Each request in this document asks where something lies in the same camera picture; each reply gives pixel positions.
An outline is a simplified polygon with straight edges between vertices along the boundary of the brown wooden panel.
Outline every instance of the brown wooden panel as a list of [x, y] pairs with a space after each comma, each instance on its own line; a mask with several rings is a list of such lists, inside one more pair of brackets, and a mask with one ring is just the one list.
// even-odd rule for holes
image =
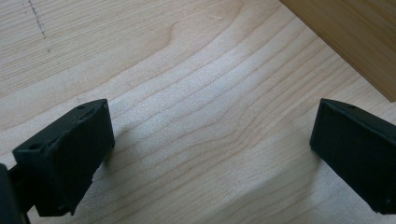
[[396, 100], [395, 0], [281, 0], [390, 101]]

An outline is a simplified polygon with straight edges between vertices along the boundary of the light wood tabletop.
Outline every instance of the light wood tabletop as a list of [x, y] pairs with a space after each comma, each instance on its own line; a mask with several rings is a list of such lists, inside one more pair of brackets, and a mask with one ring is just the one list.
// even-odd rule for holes
[[116, 137], [75, 215], [32, 223], [396, 222], [309, 146], [320, 98], [396, 104], [277, 0], [1, 1], [0, 50], [8, 169], [95, 99]]

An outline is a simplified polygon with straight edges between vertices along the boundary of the wooden board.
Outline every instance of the wooden board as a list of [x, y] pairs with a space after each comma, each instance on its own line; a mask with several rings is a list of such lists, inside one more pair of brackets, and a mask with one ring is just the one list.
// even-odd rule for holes
[[107, 98], [116, 147], [73, 217], [32, 223], [395, 223], [308, 145], [321, 97], [391, 104], [278, 0], [0, 3], [0, 162]]
[[396, 101], [395, 0], [281, 0], [390, 101]]

